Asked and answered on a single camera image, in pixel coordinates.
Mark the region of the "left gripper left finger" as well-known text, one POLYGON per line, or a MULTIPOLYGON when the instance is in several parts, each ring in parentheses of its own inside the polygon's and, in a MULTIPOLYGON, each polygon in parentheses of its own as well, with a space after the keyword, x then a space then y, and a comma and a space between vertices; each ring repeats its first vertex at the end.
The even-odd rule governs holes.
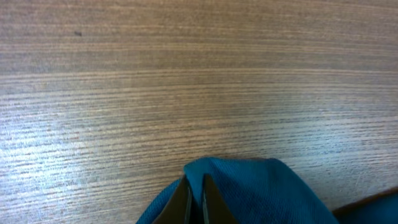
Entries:
POLYGON ((189 224, 192 208, 192 190, 186 176, 180 179, 164 209, 152 224, 189 224))

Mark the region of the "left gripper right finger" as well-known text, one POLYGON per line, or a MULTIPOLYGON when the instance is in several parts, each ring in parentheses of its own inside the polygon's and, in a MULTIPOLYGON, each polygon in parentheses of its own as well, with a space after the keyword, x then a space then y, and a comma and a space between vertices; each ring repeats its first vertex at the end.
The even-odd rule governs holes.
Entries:
POLYGON ((211 175, 203 178, 203 219, 205 224, 238 224, 211 175))

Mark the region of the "dark blue polo shirt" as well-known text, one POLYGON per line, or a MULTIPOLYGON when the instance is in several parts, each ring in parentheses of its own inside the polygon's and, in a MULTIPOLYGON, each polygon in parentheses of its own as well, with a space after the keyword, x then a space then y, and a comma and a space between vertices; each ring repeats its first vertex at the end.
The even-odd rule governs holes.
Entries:
MULTIPOLYGON (((203 157, 186 164, 183 172, 192 190, 190 223, 204 223, 205 174, 211 175, 238 223, 397 223, 397 191, 331 212, 292 169, 277 159, 203 157)), ((156 196, 139 223, 156 219, 180 179, 156 196)))

